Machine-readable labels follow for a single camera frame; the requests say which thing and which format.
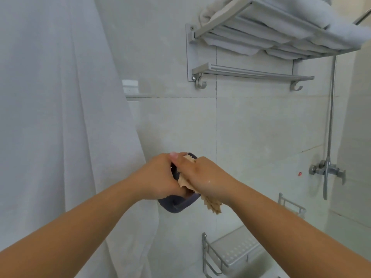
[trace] forearm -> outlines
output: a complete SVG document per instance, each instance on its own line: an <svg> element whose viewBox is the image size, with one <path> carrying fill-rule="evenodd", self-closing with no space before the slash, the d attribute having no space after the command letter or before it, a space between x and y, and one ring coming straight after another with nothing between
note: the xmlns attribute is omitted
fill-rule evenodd
<svg viewBox="0 0 371 278"><path fill-rule="evenodd" d="M291 278L356 278L371 263L278 203L237 183L229 205Z"/></svg>
<svg viewBox="0 0 371 278"><path fill-rule="evenodd" d="M0 276L74 277L139 199L130 181L111 186L0 252Z"/></svg>

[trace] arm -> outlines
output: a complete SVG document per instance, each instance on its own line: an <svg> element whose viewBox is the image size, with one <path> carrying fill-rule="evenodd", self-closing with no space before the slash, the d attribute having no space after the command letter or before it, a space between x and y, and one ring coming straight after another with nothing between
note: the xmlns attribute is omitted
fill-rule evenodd
<svg viewBox="0 0 371 278"><path fill-rule="evenodd" d="M278 203L238 182L205 157L170 159L206 196L230 206L291 278L363 278L371 263Z"/></svg>
<svg viewBox="0 0 371 278"><path fill-rule="evenodd" d="M161 154L0 252L0 277L75 277L133 204L185 192L171 174L167 154Z"/></svg>

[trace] hand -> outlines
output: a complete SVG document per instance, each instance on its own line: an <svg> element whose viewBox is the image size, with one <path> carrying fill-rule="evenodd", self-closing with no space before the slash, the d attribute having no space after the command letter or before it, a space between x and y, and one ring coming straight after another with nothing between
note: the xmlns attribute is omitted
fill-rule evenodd
<svg viewBox="0 0 371 278"><path fill-rule="evenodd" d="M140 199L158 200L170 195L187 197L189 194L187 189L180 188L174 179L169 154L165 153L153 157L127 181L135 185Z"/></svg>
<svg viewBox="0 0 371 278"><path fill-rule="evenodd" d="M197 191L228 205L231 193L241 183L206 157L197 158L196 162L192 163L183 157L186 154L171 152L169 160L188 178Z"/></svg>

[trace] left hand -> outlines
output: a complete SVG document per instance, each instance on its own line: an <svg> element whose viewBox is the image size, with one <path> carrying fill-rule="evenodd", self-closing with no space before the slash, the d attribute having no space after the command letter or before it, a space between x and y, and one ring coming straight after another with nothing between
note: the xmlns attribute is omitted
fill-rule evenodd
<svg viewBox="0 0 371 278"><path fill-rule="evenodd" d="M186 198L190 194L174 179L169 154L165 153L153 157L127 180L136 186L141 199L158 200L170 195Z"/></svg>

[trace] shower curtain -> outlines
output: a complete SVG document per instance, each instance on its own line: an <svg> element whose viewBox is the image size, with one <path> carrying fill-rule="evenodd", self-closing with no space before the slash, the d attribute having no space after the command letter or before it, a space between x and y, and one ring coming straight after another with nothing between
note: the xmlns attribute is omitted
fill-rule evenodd
<svg viewBox="0 0 371 278"><path fill-rule="evenodd" d="M0 250L144 164L93 0L0 0ZM77 277L150 277L155 201Z"/></svg>

